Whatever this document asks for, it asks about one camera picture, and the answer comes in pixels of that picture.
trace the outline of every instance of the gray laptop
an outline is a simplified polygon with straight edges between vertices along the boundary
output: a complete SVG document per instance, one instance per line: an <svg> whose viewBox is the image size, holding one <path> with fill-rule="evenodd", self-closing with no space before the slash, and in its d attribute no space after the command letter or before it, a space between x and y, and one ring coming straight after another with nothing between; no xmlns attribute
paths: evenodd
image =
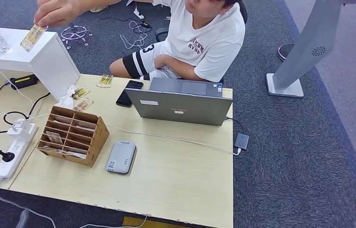
<svg viewBox="0 0 356 228"><path fill-rule="evenodd" d="M219 82L201 82L155 77L151 80L149 90L222 97L222 83Z"/></svg>
<svg viewBox="0 0 356 228"><path fill-rule="evenodd" d="M221 126L232 99L125 89L142 118Z"/></svg>

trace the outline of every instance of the vent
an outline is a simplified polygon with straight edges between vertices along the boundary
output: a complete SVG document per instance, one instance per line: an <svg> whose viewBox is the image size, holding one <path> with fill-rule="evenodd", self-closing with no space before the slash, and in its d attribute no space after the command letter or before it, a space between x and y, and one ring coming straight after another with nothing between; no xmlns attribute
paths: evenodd
<svg viewBox="0 0 356 228"><path fill-rule="evenodd" d="M312 51L312 56L317 57L317 56L321 56L326 52L326 47L316 47L313 51Z"/></svg>

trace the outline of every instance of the white power strip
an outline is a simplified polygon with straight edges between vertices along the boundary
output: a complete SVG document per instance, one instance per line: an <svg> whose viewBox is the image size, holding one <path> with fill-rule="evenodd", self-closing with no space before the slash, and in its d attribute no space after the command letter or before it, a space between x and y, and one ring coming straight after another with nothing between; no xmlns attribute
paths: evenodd
<svg viewBox="0 0 356 228"><path fill-rule="evenodd" d="M0 162L0 178L10 179L14 175L15 170L18 168L19 163L24 157L24 154L27 151L32 139L37 133L37 130L38 126L36 126L34 123L31 123L31 129L29 131L30 139L28 141L15 139L13 141L9 147L8 152L13 153L15 157L9 162Z"/></svg>

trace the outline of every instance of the white t-shirt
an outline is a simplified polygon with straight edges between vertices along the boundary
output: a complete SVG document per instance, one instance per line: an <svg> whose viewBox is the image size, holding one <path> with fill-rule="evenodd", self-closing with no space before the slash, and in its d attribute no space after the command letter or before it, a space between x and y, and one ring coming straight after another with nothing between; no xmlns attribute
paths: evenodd
<svg viewBox="0 0 356 228"><path fill-rule="evenodd" d="M195 74L219 82L242 47L245 23L238 3L200 29L192 26L185 0L153 0L171 8L164 53L192 66Z"/></svg>

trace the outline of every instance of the hand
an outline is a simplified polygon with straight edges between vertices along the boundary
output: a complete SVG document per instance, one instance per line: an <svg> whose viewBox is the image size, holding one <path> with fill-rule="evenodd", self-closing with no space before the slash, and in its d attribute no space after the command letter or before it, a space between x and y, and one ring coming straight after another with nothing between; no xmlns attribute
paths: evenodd
<svg viewBox="0 0 356 228"><path fill-rule="evenodd" d="M157 55L154 59L155 69L160 69L161 67L166 65L168 59L172 58L169 55Z"/></svg>
<svg viewBox="0 0 356 228"><path fill-rule="evenodd" d="M34 24L41 27L63 26L74 21L81 13L76 0L38 0Z"/></svg>

